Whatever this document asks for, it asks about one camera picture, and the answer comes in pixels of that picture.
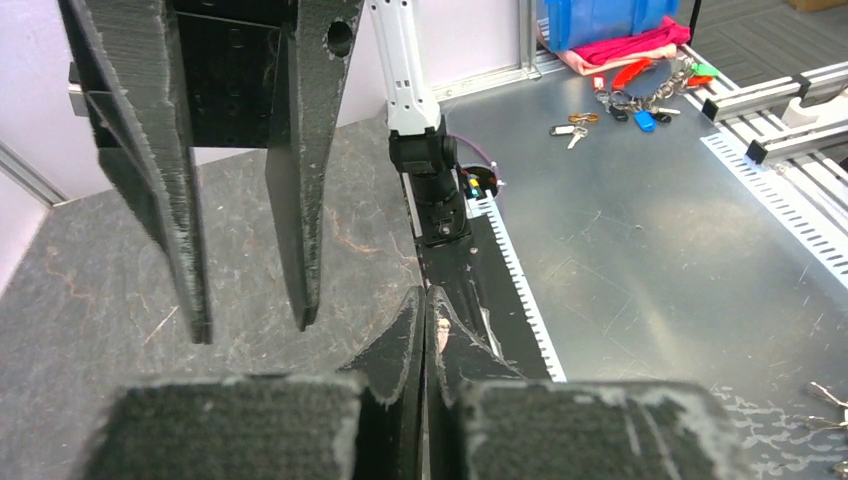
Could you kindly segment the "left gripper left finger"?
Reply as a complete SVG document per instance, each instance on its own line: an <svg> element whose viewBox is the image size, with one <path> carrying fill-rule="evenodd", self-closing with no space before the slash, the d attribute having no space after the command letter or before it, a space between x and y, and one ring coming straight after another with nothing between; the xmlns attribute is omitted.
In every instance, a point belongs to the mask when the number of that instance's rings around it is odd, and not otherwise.
<svg viewBox="0 0 848 480"><path fill-rule="evenodd" d="M347 365L120 388L76 479L417 479L425 293Z"/></svg>

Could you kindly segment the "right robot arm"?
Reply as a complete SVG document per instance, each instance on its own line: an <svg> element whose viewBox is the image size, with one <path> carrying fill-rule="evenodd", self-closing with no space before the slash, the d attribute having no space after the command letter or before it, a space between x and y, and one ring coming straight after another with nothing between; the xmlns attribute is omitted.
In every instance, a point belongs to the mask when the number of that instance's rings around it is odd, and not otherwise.
<svg viewBox="0 0 848 480"><path fill-rule="evenodd" d="M359 20L387 90L389 157L434 243L468 231L456 141L419 56L411 1L62 1L101 170L165 255L191 340L213 320L194 152L263 149L299 329L320 305L324 182Z"/></svg>

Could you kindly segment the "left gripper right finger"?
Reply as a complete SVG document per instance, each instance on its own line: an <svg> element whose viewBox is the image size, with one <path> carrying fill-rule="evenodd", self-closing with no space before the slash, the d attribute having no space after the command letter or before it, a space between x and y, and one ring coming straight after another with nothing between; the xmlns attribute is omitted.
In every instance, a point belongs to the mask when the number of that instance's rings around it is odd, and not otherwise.
<svg viewBox="0 0 848 480"><path fill-rule="evenodd" d="M499 359L445 291L425 300L433 479L749 479L729 415L679 381L554 382Z"/></svg>

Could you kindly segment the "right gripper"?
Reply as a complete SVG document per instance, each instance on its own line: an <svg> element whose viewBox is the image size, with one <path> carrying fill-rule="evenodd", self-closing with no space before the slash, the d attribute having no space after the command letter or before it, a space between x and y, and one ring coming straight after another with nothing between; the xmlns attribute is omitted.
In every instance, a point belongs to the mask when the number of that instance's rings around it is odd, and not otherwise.
<svg viewBox="0 0 848 480"><path fill-rule="evenodd" d="M299 330L320 305L323 195L360 1L61 1L101 170L165 255L192 342L213 323L192 147L267 148Z"/></svg>

